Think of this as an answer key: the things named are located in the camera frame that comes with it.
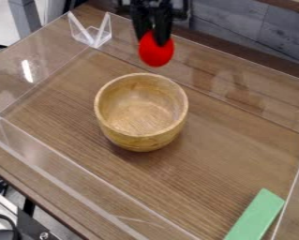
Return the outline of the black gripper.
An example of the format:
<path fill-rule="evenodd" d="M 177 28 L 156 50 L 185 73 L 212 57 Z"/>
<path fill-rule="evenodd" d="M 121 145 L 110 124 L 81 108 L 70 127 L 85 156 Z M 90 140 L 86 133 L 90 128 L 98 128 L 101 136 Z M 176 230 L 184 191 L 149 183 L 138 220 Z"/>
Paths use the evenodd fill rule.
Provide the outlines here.
<path fill-rule="evenodd" d="M 129 0 L 129 16 L 137 39 L 150 30 L 149 15 L 153 14 L 153 38 L 158 47 L 168 40 L 172 28 L 172 17 L 184 20 L 189 16 L 190 0 Z"/>

